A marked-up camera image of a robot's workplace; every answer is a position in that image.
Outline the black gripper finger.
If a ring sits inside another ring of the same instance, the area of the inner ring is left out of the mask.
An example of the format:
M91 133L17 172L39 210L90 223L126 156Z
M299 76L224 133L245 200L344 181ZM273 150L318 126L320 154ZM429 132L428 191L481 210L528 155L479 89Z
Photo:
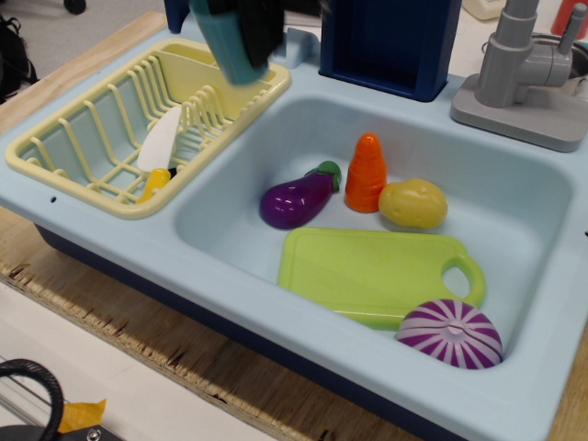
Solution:
M283 40L284 10L277 1L208 1L214 12L229 4L238 7L249 59L260 67Z

